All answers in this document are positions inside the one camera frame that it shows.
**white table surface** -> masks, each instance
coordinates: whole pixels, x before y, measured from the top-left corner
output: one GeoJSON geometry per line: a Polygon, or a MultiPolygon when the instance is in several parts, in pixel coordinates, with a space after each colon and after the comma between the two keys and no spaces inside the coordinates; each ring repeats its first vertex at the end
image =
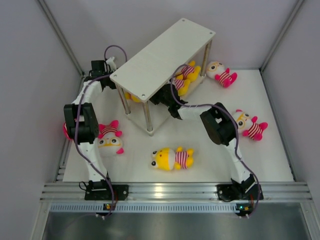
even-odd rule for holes
{"type": "MultiPolygon", "coordinates": [[[[238,70],[238,79],[227,88],[205,78],[188,98],[190,104],[221,102],[233,112],[242,109],[258,122],[267,122],[263,139],[255,142],[240,137],[239,146],[246,164],[262,182],[288,182],[293,176],[280,139],[276,122],[258,70],[238,70]]],[[[228,154],[209,139],[200,122],[169,118],[150,137],[125,117],[116,90],[106,89],[93,104],[99,123],[119,120],[123,131],[123,155],[103,159],[113,182],[229,182],[228,154]],[[151,153],[163,147],[194,148],[194,164],[187,170],[170,172],[151,167],[151,153]]],[[[88,181],[85,160],[78,155],[74,143],[67,158],[64,182],[88,181]]]]}
{"type": "Polygon", "coordinates": [[[115,71],[110,78],[146,102],[177,67],[193,58],[215,32],[182,18],[115,71]]]}

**plush toy face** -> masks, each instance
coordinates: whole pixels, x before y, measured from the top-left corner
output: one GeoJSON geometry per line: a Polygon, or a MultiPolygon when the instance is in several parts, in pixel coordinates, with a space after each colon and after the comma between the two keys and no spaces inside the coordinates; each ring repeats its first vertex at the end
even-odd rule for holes
{"type": "Polygon", "coordinates": [[[175,151],[166,147],[152,153],[153,161],[151,165],[156,169],[170,171],[175,164],[175,151]]]}
{"type": "Polygon", "coordinates": [[[222,74],[225,71],[225,66],[218,62],[218,61],[212,61],[206,66],[206,75],[211,78],[215,79],[216,74],[222,74]]]}
{"type": "Polygon", "coordinates": [[[248,130],[253,124],[249,114],[241,110],[237,110],[235,114],[233,114],[233,119],[238,125],[239,133],[242,133],[243,131],[248,130]]]}
{"type": "Polygon", "coordinates": [[[124,152],[123,142],[119,137],[105,135],[99,139],[99,152],[102,157],[111,157],[124,152]]]}

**shelf leg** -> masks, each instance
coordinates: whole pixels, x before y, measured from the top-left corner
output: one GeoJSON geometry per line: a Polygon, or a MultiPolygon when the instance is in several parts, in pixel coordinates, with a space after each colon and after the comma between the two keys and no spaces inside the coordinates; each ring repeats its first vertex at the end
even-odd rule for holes
{"type": "Polygon", "coordinates": [[[144,117],[145,117],[145,122],[146,122],[146,130],[149,132],[150,136],[153,136],[152,130],[154,129],[152,126],[151,122],[151,116],[150,116],[150,109],[149,109],[149,104],[148,102],[143,102],[142,103],[143,107],[143,112],[144,112],[144,117]]]}
{"type": "Polygon", "coordinates": [[[208,42],[205,45],[203,61],[202,61],[202,66],[201,66],[201,72],[200,72],[201,77],[204,77],[206,75],[206,67],[207,67],[208,57],[210,54],[211,44],[212,44],[212,40],[210,40],[210,42],[208,42]]]}
{"type": "Polygon", "coordinates": [[[130,107],[128,105],[128,102],[127,102],[127,99],[125,97],[125,93],[124,93],[124,90],[122,89],[122,87],[120,87],[119,85],[115,85],[116,86],[116,89],[118,90],[118,93],[120,95],[120,99],[121,99],[121,102],[122,102],[122,105],[124,107],[124,111],[125,111],[125,114],[130,114],[131,111],[130,111],[130,107]]]}

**striped shirt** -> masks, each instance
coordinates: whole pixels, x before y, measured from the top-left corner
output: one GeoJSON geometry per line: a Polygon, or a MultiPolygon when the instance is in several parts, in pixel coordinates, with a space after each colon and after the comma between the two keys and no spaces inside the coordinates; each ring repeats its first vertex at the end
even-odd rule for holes
{"type": "Polygon", "coordinates": [[[223,87],[225,86],[225,85],[224,85],[224,82],[225,82],[226,79],[232,80],[231,75],[225,71],[224,73],[222,73],[222,74],[220,75],[220,80],[219,80],[219,83],[220,83],[223,87]]]}
{"type": "Polygon", "coordinates": [[[186,151],[178,151],[175,153],[175,162],[181,165],[182,169],[187,169],[187,159],[189,155],[186,151]]]}
{"type": "Polygon", "coordinates": [[[112,126],[112,124],[109,124],[109,125],[105,125],[104,128],[102,128],[100,130],[100,132],[102,133],[102,135],[106,135],[108,133],[116,133],[118,131],[118,128],[115,127],[115,126],[112,126]]]}
{"type": "Polygon", "coordinates": [[[179,90],[185,86],[185,80],[182,79],[174,79],[175,89],[179,90]]]}
{"type": "Polygon", "coordinates": [[[252,138],[253,140],[255,139],[256,134],[262,134],[262,132],[263,132],[263,130],[259,126],[259,124],[255,123],[255,122],[253,122],[252,126],[249,128],[248,131],[249,131],[248,137],[252,138]]]}
{"type": "Polygon", "coordinates": [[[193,66],[184,66],[181,70],[183,79],[187,79],[188,74],[192,74],[195,72],[195,67],[193,66]]]}

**white wall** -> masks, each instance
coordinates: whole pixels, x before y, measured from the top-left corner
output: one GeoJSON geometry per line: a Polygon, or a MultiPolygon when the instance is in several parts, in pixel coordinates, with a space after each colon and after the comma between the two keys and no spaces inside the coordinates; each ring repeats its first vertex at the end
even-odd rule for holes
{"type": "Polygon", "coordinates": [[[182,17],[216,32],[211,59],[236,68],[259,68],[296,0],[46,2],[80,64],[89,70],[90,61],[102,59],[108,45],[118,44],[132,57],[182,17]]]}
{"type": "Polygon", "coordinates": [[[298,180],[320,212],[320,1],[307,0],[265,71],[298,180]]]}
{"type": "Polygon", "coordinates": [[[79,76],[34,0],[0,3],[0,239],[29,239],[79,76]]]}

